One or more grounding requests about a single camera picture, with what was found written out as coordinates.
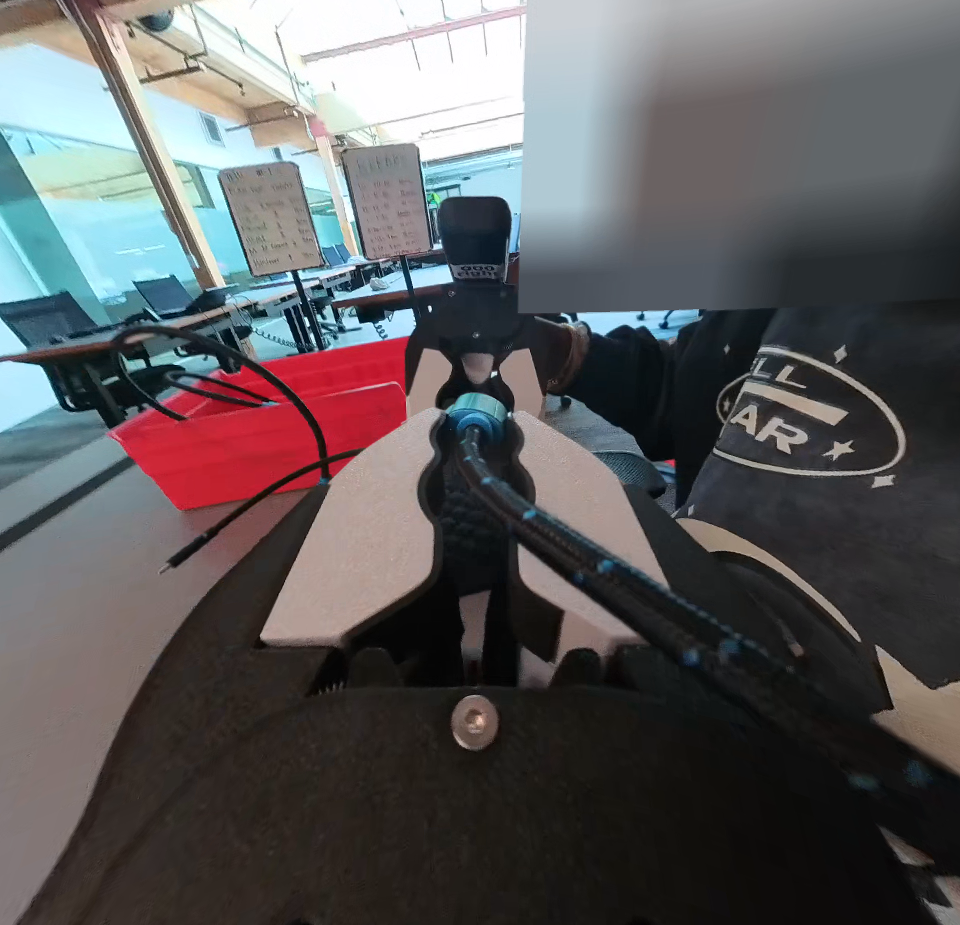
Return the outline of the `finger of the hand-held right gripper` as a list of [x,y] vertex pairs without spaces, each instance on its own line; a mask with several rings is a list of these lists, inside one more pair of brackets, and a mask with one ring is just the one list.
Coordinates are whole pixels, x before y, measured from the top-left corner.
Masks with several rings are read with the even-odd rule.
[[450,380],[453,365],[443,352],[418,343],[406,346],[406,417],[433,410],[443,387]]
[[519,414],[542,419],[545,414],[546,394],[542,389],[532,353],[511,351],[498,358],[494,364],[497,378],[505,389],[502,395],[509,400],[507,415],[510,419]]

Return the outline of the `person's dark printed sweatshirt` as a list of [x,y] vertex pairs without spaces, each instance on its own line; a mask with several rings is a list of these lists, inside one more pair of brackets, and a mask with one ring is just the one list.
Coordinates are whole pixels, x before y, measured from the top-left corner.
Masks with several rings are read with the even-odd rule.
[[677,336],[678,515],[844,631],[873,721],[958,774],[958,300],[705,312]]

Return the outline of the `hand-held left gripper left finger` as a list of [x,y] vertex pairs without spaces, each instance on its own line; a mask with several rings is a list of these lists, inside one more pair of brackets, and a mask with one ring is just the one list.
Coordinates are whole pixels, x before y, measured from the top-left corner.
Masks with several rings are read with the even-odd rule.
[[426,408],[331,479],[260,631],[264,646],[452,647],[452,590],[428,499],[445,419]]

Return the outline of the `whiteboard with black writing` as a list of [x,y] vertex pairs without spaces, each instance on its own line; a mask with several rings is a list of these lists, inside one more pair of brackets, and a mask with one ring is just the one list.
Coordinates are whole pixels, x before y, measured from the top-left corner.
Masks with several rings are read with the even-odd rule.
[[218,182],[250,273],[288,274],[309,327],[307,347],[326,349],[313,300],[302,274],[322,270],[322,254],[299,166],[273,161],[222,168]]

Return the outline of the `person's right hand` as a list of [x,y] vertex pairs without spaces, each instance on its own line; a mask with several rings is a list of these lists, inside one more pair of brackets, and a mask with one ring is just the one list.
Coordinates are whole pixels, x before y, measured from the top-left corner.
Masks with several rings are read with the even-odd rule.
[[579,326],[536,316],[530,348],[542,390],[554,395],[566,392],[582,366]]

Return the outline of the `person's right forearm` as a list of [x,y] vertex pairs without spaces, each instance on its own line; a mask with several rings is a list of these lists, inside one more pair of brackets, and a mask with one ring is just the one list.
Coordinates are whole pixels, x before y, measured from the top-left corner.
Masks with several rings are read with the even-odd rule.
[[582,365],[561,394],[630,434],[644,455],[694,476],[722,429],[721,405],[754,363],[774,308],[712,310],[659,339],[646,328],[582,332]]

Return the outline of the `wooden top office desk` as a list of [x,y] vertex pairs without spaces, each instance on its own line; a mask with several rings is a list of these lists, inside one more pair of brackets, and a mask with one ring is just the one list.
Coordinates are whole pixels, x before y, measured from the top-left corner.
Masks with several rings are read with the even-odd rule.
[[412,289],[407,287],[402,271],[390,274],[385,281],[386,287],[380,290],[367,284],[349,293],[335,292],[330,307],[341,313],[351,308],[392,312],[412,308],[414,299],[419,310],[425,312],[435,299],[453,288],[450,269],[445,264],[410,270]]
[[229,295],[219,307],[176,319],[140,318],[89,335],[46,342],[2,355],[2,367],[36,367],[46,376],[55,402],[69,414],[93,413],[112,429],[147,406],[143,379],[160,374],[159,355],[196,350],[233,371],[241,352],[237,329],[249,319],[285,313],[298,304],[292,284]]

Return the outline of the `black mesh office chair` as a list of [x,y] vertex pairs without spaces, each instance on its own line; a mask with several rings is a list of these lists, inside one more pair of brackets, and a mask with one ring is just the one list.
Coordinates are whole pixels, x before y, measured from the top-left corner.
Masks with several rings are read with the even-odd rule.
[[195,296],[175,276],[135,280],[134,288],[147,308],[161,321],[195,315]]
[[[27,350],[88,338],[104,331],[67,291],[1,304],[1,319]],[[102,403],[78,366],[42,365],[56,402],[66,412],[97,412]]]

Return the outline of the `wooden support column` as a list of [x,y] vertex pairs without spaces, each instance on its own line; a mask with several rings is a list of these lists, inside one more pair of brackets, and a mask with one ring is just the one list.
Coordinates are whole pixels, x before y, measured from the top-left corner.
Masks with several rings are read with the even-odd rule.
[[59,0],[77,26],[150,176],[166,222],[176,237],[198,286],[225,284],[210,244],[190,203],[177,166],[155,127],[151,108],[127,48],[125,25],[100,0]]

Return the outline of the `whiteboard with red writing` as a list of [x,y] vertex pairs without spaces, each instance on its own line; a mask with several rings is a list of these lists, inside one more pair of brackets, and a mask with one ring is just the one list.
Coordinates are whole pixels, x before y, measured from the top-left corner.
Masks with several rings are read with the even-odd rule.
[[399,261],[414,322],[419,323],[422,309],[409,259],[434,248],[421,152],[413,142],[347,148],[341,164],[363,255]]

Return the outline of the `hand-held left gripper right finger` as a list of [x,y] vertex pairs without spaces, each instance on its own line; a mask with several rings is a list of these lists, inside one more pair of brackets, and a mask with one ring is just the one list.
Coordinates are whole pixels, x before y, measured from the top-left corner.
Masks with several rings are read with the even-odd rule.
[[623,561],[667,587],[666,576],[617,476],[578,444],[528,414],[502,442],[459,433],[459,473],[507,535],[506,615],[517,643],[517,682],[546,687],[567,655],[593,654],[601,673],[646,636],[608,605]]

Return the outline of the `red plastic bin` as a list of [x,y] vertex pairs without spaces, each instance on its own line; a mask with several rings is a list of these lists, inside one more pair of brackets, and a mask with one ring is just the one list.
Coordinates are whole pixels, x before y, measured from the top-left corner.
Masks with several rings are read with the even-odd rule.
[[[360,449],[406,419],[406,337],[292,355],[265,363],[305,403],[330,456]],[[147,410],[107,435],[181,511],[248,499],[318,460],[314,435],[294,405],[249,368],[213,377],[267,397],[235,406],[178,392],[177,421]]]

